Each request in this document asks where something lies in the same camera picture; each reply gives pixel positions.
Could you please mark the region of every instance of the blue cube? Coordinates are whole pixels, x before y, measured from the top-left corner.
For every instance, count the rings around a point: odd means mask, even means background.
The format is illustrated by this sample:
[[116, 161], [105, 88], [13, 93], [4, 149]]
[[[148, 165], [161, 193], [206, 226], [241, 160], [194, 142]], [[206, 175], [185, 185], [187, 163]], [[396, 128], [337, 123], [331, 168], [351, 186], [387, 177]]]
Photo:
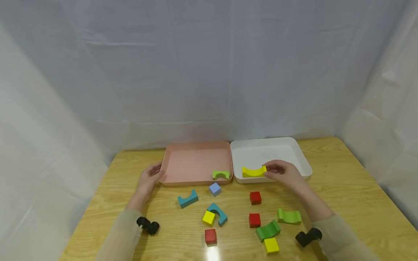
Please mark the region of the blue cube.
[[216, 182], [209, 186], [209, 190], [214, 197], [221, 193], [221, 187]]

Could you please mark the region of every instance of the plastic tray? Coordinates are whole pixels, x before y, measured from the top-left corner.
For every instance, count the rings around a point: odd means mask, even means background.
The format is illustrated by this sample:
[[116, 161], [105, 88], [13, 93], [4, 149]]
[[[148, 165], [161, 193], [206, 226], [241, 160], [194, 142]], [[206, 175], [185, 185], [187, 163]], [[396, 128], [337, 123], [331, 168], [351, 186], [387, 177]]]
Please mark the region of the plastic tray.
[[229, 179], [219, 178], [219, 185], [230, 183], [234, 175], [228, 142], [170, 144], [166, 148], [160, 182], [165, 186], [210, 185], [214, 170], [229, 171]]
[[312, 168], [294, 138], [250, 139], [231, 142], [234, 175], [238, 183], [274, 182], [266, 177], [242, 177], [242, 167], [259, 169], [270, 160], [284, 160], [293, 163], [306, 178]]

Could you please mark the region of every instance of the teal arch block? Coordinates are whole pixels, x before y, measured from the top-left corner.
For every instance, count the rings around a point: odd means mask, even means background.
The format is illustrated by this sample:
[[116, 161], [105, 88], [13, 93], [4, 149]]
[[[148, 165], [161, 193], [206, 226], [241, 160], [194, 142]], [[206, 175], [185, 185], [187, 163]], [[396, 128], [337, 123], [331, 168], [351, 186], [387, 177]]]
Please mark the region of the teal arch block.
[[188, 198], [177, 197], [178, 203], [180, 204], [181, 208], [185, 208], [190, 204], [195, 203], [199, 200], [197, 197], [197, 193], [195, 190], [191, 190], [191, 195]]
[[228, 220], [227, 215], [225, 215], [225, 213], [215, 203], [212, 203], [207, 210], [219, 215], [218, 224], [220, 227], [222, 227]]

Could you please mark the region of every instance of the green block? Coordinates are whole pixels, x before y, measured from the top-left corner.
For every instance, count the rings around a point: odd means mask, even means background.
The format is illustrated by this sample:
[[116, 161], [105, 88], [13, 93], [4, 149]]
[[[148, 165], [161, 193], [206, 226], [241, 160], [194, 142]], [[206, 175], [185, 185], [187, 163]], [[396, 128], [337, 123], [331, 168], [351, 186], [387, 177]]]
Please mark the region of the green block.
[[229, 179], [229, 171], [217, 171], [217, 170], [214, 170], [212, 172], [212, 179], [213, 180], [218, 179], [220, 177], [223, 177], [226, 180]]
[[302, 222], [301, 213], [299, 211], [283, 211], [281, 208], [277, 209], [277, 219], [280, 223], [296, 225]]
[[275, 235], [280, 233], [281, 228], [279, 227], [279, 224], [277, 221], [273, 220], [267, 225], [263, 227], [259, 227], [255, 230], [255, 233], [258, 236], [258, 239], [260, 242], [263, 242], [266, 238], [272, 238]]

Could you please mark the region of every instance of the yellow cube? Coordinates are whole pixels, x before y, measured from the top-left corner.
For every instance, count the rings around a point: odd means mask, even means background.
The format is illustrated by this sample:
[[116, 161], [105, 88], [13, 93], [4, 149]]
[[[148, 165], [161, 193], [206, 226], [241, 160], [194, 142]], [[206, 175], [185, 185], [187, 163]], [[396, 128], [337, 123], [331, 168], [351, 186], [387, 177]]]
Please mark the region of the yellow cube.
[[213, 221], [215, 220], [215, 213], [210, 211], [206, 211], [205, 215], [203, 216], [203, 222], [208, 224], [209, 226], [213, 225]]
[[264, 239], [265, 249], [267, 254], [274, 254], [279, 252], [279, 245], [275, 238], [266, 238]]

